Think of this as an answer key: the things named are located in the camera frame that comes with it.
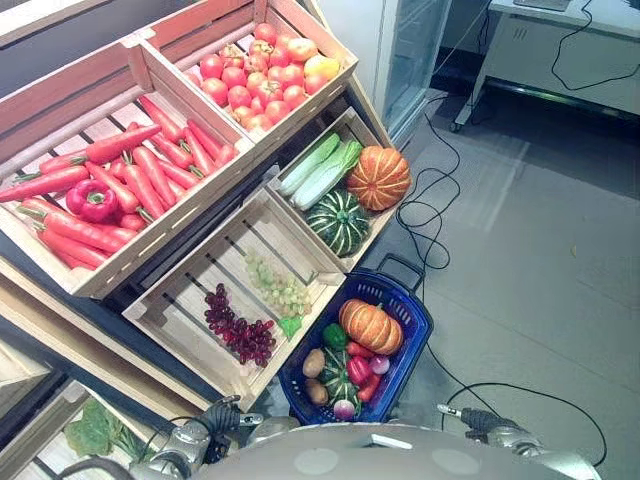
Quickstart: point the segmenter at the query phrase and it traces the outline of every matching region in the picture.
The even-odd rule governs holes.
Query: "red grapes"
[[[229,350],[238,354],[240,364],[253,360],[257,366],[266,367],[271,358],[271,350],[276,344],[276,339],[269,331],[274,325],[273,320],[258,320],[249,325],[246,319],[236,317],[229,306],[227,291],[222,283],[216,286],[215,294],[207,293],[205,301],[211,308],[205,312],[209,329],[222,336]]]

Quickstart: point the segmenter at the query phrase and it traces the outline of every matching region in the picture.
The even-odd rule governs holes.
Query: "wooden produce shelf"
[[[248,137],[200,96],[181,88],[182,79],[147,65],[139,41],[136,35],[115,42],[0,100],[0,189],[10,186],[16,173],[36,172],[52,154],[82,149],[120,133],[133,120],[153,123],[132,103],[145,93],[179,125],[193,118],[219,141],[235,144],[240,153],[95,271],[69,269],[38,240],[25,216],[15,212],[17,202],[2,204],[2,231],[73,295],[103,298],[236,185],[254,163]],[[50,199],[64,207],[62,194]]]
[[[245,257],[254,250],[281,274],[293,274],[311,297],[311,312],[289,341],[279,327],[272,329],[277,344],[265,368],[241,365],[208,328],[205,296],[224,283],[231,307],[253,323],[278,320],[252,285]],[[258,190],[198,248],[182,259],[127,308],[123,315],[168,352],[209,382],[223,395],[241,395],[248,410],[294,350],[345,276],[334,262],[287,217],[265,191]]]
[[[289,165],[287,165],[287,167],[283,169],[277,177],[273,178],[273,180],[271,180],[267,184],[267,190],[275,198],[282,209],[285,210],[287,214],[300,226],[300,228],[302,228],[307,233],[307,235],[309,235],[309,237],[313,239],[318,248],[333,260],[333,262],[341,269],[341,271],[350,272],[357,265],[358,261],[365,254],[367,249],[373,244],[376,237],[382,232],[389,220],[393,218],[396,212],[396,207],[394,206],[388,208],[387,210],[384,210],[380,213],[373,213],[367,210],[366,212],[370,216],[369,236],[354,254],[347,257],[339,258],[335,253],[333,253],[333,251],[331,251],[327,244],[324,243],[324,241],[309,227],[309,225],[307,225],[304,212],[296,209],[293,205],[291,205],[291,203],[289,203],[288,199],[284,198],[279,192],[279,187],[282,181],[287,178],[287,175],[289,175],[296,168],[296,166],[300,164],[300,162],[302,162],[307,152],[309,150],[312,150],[316,146],[318,141],[324,138],[329,132],[337,133],[340,136],[340,140],[342,142],[357,140],[364,147],[380,145],[380,142],[377,140],[376,136],[367,128],[367,126],[358,116],[353,107],[349,107],[331,125],[329,125],[314,142],[309,144],[307,148],[305,148]],[[340,187],[343,182],[344,180],[342,180],[341,183],[338,184],[338,187]]]
[[[341,64],[340,73],[305,103],[293,110],[266,134],[246,132],[256,143],[256,161],[261,161],[290,138],[302,124],[327,106],[346,87],[357,58],[295,0],[203,0],[149,26],[145,33],[145,57],[151,63],[164,65],[175,76],[181,71],[198,71],[198,62],[206,54],[217,53],[227,44],[235,44],[246,52],[253,41],[258,23],[273,25],[278,33],[313,40],[320,53]],[[189,83],[190,90],[220,115],[235,121],[224,109]]]

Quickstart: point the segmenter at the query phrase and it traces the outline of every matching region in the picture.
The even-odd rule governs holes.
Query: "shopping basket handle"
[[[413,287],[409,287],[406,283],[404,283],[402,280],[399,280],[395,276],[389,275],[388,273],[384,274],[384,275],[387,275],[389,277],[392,277],[396,282],[400,283],[407,290],[415,293],[416,289],[420,286],[420,283],[422,283],[422,280],[424,279],[424,272],[415,263],[412,263],[409,260],[407,260],[406,258],[400,257],[399,255],[396,255],[395,253],[387,253],[384,256],[384,258],[382,259],[382,261],[380,262],[380,264],[378,265],[378,268],[376,268],[376,272],[377,273],[382,273],[382,267],[389,260],[393,260],[393,261],[399,263],[400,265],[403,265],[403,266],[407,267],[409,270],[415,272],[418,275],[418,279],[416,280],[416,283],[413,285]]]

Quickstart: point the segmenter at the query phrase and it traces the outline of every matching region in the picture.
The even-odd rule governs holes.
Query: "orange pumpkin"
[[[340,325],[355,342],[379,355],[391,355],[402,346],[400,324],[382,309],[358,299],[340,307]]]
[[[379,211],[398,203],[411,185],[409,164],[393,148],[366,147],[347,177],[347,189],[367,210]]]

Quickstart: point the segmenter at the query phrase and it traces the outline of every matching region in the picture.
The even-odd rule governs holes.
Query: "glass refrigerator door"
[[[450,0],[399,0],[383,123],[391,136],[425,97]]]

